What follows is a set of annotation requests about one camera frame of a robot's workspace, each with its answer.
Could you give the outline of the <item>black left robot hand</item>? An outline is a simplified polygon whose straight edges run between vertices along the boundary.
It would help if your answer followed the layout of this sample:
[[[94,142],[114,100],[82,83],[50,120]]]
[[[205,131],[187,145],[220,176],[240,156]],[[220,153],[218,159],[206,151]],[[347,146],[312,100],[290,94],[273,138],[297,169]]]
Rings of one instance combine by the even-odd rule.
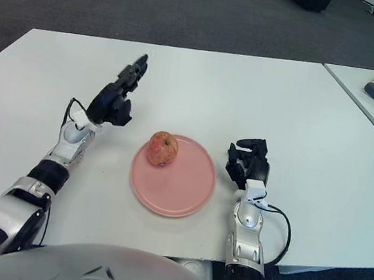
[[[129,92],[137,89],[139,80],[147,71],[148,55],[144,54],[133,64],[127,65],[112,83],[108,83],[91,101],[86,110],[88,119],[97,125],[111,123],[114,126],[125,126],[130,116],[131,101]]]

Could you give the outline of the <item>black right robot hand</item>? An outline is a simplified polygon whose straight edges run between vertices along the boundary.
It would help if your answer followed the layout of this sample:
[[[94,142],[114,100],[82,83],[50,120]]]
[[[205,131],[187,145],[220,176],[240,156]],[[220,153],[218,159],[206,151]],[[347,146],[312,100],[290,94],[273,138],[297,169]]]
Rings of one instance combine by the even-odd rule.
[[[249,179],[264,184],[268,182],[270,165],[267,153],[264,139],[241,139],[230,144],[226,171],[239,189],[245,190]]]

